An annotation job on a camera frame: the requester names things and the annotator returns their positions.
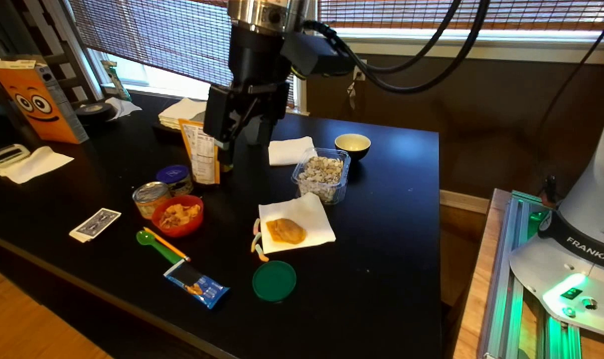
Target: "lid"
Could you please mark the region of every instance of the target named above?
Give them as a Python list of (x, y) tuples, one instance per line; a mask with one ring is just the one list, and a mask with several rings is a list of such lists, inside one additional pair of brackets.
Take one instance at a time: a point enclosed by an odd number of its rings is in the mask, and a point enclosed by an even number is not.
[(136, 201), (156, 199), (168, 193), (168, 185), (164, 181), (148, 181), (146, 185), (134, 191)]
[(297, 287), (297, 271), (287, 261), (267, 261), (253, 273), (253, 291), (263, 301), (283, 301)]
[(188, 167), (182, 163), (166, 165), (156, 173), (158, 181), (176, 183), (188, 177)]

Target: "snack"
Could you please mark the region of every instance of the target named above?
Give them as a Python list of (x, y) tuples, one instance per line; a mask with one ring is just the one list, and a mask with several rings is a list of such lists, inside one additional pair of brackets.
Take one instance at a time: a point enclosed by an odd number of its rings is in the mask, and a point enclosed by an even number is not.
[(164, 277), (174, 285), (182, 287), (186, 293), (196, 297), (208, 309), (214, 309), (220, 299), (230, 291), (230, 287), (218, 283), (216, 279), (200, 273), (190, 261), (182, 259), (170, 267)]
[(305, 239), (305, 229), (287, 217), (271, 219), (265, 221), (273, 241), (283, 241), (283, 243), (301, 243)]
[(299, 171), (297, 185), (301, 195), (315, 193), (323, 203), (335, 203), (343, 195), (343, 169), (341, 157), (315, 155)]
[(180, 227), (200, 215), (200, 205), (174, 203), (162, 213), (162, 227)]

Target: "window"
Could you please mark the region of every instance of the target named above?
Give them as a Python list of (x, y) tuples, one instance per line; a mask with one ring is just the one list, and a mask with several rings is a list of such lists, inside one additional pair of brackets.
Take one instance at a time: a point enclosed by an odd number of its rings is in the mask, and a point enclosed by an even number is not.
[[(463, 0), (451, 28), (469, 28), (481, 0)], [(437, 28), (453, 0), (321, 0), (335, 28)], [(604, 0), (491, 0), (485, 30), (602, 30)]]
[[(453, 0), (321, 0), (313, 14), (331, 24), (355, 52), (417, 54)], [(455, 56), (479, 0), (463, 0), (429, 56)], [(580, 62), (604, 28), (604, 0), (491, 0), (471, 58)], [(604, 64), (604, 44), (590, 62)]]
[[(164, 68), (204, 84), (232, 80), (228, 0), (66, 0), (66, 4), (82, 44), (102, 56), (120, 56), (122, 64), (132, 60)], [(355, 52), (411, 56), (433, 36), (453, 0), (307, 0), (307, 4), (309, 18), (331, 24)], [(479, 0), (463, 0), (429, 56), (457, 56), (477, 8)], [(493, 0), (471, 58), (580, 62), (602, 28), (604, 0)], [(590, 62), (604, 62), (604, 46)], [(138, 70), (122, 66), (122, 78), (140, 82), (142, 72), (158, 74), (144, 66)]]
[[(192, 97), (192, 99), (206, 99), (210, 84), (188, 78), (176, 72), (168, 72), (162, 68), (146, 66), (128, 58), (120, 58), (114, 54), (88, 50), (88, 56), (94, 64), (102, 64), (102, 60), (116, 62), (116, 72), (122, 84), (128, 90), (138, 92), (152, 92), (152, 93), (168, 93), (168, 95), (180, 95), (180, 97)], [(112, 80), (108, 78), (106, 70), (102, 66), (96, 66), (96, 72), (100, 76), (102, 86), (112, 88)]]

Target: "green bottle cap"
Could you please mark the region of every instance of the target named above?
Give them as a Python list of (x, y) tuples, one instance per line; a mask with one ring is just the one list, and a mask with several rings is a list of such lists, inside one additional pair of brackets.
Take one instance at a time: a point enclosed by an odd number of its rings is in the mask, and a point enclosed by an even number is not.
[(253, 291), (263, 301), (283, 301), (297, 287), (297, 271), (287, 261), (267, 261), (253, 273)]

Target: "blue package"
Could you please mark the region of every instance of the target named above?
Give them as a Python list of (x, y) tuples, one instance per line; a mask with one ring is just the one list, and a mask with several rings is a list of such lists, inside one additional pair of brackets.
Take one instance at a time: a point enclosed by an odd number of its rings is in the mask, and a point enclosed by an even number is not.
[(186, 259), (170, 267), (164, 277), (182, 287), (186, 293), (194, 295), (208, 309), (214, 309), (218, 301), (230, 291), (230, 287), (224, 287), (216, 279), (194, 269), (194, 265), (190, 265)]

